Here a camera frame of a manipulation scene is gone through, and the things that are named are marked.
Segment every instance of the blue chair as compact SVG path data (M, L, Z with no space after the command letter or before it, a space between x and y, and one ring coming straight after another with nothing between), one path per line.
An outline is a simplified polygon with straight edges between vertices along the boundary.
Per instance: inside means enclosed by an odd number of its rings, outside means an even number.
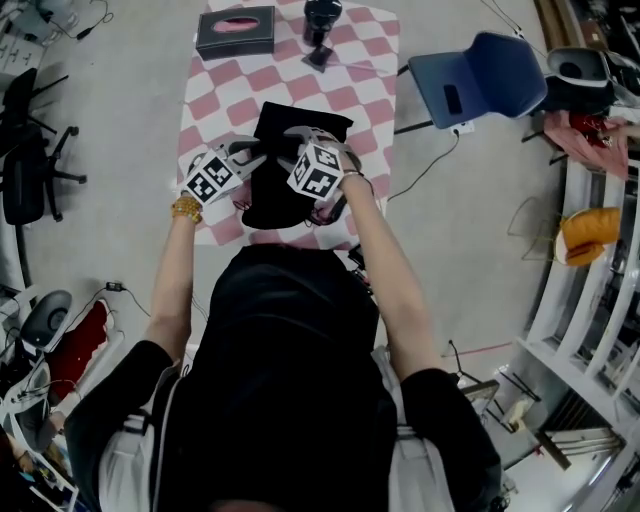
M433 123L396 133L430 124L449 128L489 112L521 117L547 95L544 75L529 44L492 32L480 32L463 52L413 57L398 75L407 70L413 74Z

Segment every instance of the power outlet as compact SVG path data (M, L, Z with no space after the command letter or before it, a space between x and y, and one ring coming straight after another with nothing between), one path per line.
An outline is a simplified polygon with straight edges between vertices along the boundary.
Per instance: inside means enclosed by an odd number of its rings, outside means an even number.
M476 125L473 124L473 121L467 121L465 123L460 123L460 124L456 124L455 126L452 126L451 128L449 128L449 130L451 130L451 133L453 133L454 135L465 135L467 133L473 133L476 131Z

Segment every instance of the white box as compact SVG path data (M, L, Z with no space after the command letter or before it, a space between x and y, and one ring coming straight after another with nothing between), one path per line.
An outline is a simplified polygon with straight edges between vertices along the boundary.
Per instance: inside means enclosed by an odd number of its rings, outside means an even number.
M298 194L326 201L333 197L343 176L337 149L309 143L287 183Z
M200 165L189 173L183 190L187 190L203 206L229 195L242 185L242 180L218 154L209 150Z

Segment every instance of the black tissue box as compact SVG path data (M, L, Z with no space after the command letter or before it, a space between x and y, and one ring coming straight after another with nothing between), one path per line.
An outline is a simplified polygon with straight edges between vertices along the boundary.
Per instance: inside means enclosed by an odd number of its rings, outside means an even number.
M223 25L219 25L221 22L241 24L246 20L257 21L258 25L236 32L221 32L215 29L216 26ZM246 7L201 14L196 50L203 60L273 53L274 26L274 7Z

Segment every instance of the pink and white checkered cloth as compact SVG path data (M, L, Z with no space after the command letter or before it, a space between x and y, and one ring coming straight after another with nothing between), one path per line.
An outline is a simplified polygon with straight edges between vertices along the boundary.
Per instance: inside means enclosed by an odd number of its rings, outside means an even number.
M301 62L311 52L302 41L304 0L209 0L207 11L276 7L275 52L203 61L193 52L178 144L178 184L199 153L232 133L252 135L265 101L343 115L354 121L347 142L360 156L381 206L389 196L400 25L395 14L344 4L327 46L335 51L324 74ZM355 64L379 71L337 65ZM299 224L259 231L242 224L234 202L250 202L249 183L208 206L197 244L284 243L301 248L346 250L358 243L349 208L330 226Z

